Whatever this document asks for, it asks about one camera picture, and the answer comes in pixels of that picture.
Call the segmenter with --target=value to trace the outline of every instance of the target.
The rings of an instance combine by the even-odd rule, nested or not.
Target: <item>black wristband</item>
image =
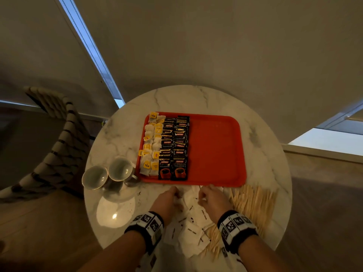
[[[150,255],[161,240],[164,231],[164,220],[156,212],[147,212],[144,215],[136,216],[129,227],[126,228],[125,233],[131,230],[137,231],[143,236],[146,252]]]
[[[222,234],[227,251],[238,253],[238,248],[249,236],[257,235],[256,226],[235,210],[225,212],[218,220],[218,229]]]

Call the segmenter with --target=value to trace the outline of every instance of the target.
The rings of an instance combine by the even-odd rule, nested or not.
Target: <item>white cup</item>
[[[128,187],[139,183],[139,179],[134,174],[135,168],[132,162],[125,157],[115,158],[109,166],[109,177],[113,181],[125,183]]]
[[[82,185],[89,190],[96,190],[104,187],[108,180],[108,171],[102,165],[94,165],[82,176]]]

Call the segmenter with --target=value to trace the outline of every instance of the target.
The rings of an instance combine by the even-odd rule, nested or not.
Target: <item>right hand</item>
[[[228,198],[213,184],[203,186],[199,190],[198,204],[205,208],[211,220],[217,224],[220,217],[227,211],[233,210]]]

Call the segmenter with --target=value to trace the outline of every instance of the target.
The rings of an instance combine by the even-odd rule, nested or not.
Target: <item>marble tabletop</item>
[[[108,166],[116,156],[125,156],[136,164],[145,117],[151,111],[187,114],[214,114],[235,118],[241,128],[247,170],[247,184],[278,190],[272,221],[265,242],[276,249],[287,227],[292,205],[292,183],[282,147],[268,125],[240,100],[215,89],[178,85],[159,88],[136,97],[119,109],[105,124],[91,148],[86,169],[96,164]],[[134,196],[123,203],[107,201],[102,190],[86,190],[88,218],[100,245],[105,248],[119,238],[136,215],[149,210],[157,196],[170,185],[142,183]],[[177,185],[182,191],[188,185]],[[228,270],[220,254],[185,259],[172,246],[160,243],[155,270],[221,271]],[[241,271],[238,262],[234,269]]]

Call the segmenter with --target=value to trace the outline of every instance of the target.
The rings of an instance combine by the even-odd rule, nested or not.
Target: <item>chair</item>
[[[25,93],[52,118],[65,119],[58,141],[33,172],[0,190],[0,203],[40,198],[64,187],[88,157],[89,133],[73,103],[63,94],[35,87]]]

